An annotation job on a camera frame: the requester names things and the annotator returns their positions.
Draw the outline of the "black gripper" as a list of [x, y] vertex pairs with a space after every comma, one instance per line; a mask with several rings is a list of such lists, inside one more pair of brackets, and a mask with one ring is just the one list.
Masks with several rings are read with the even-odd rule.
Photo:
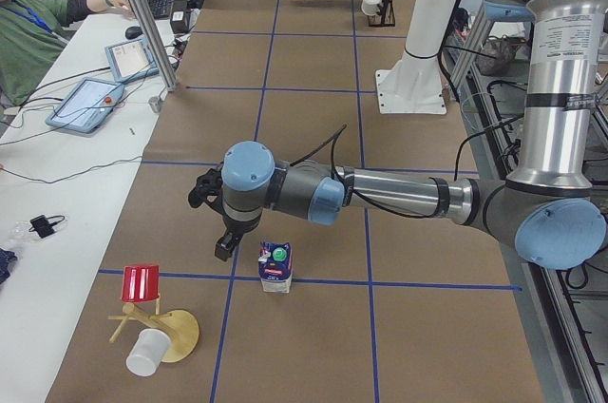
[[243, 237], [257, 228], [260, 217], [248, 221], [237, 221], [230, 217], [223, 218], [225, 233], [215, 245], [215, 257], [220, 260], [230, 259]]

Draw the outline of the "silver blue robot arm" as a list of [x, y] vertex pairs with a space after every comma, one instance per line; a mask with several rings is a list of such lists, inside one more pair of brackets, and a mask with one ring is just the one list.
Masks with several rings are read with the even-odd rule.
[[574, 268], [602, 247], [607, 225], [582, 172], [607, 0], [486, 0], [496, 20], [532, 18], [534, 34], [519, 162], [502, 182], [426, 180], [307, 160], [277, 162], [256, 142], [226, 153], [214, 173], [215, 211], [229, 259], [264, 209], [334, 223], [355, 204], [410, 219], [448, 218], [481, 230], [519, 256], [554, 270]]

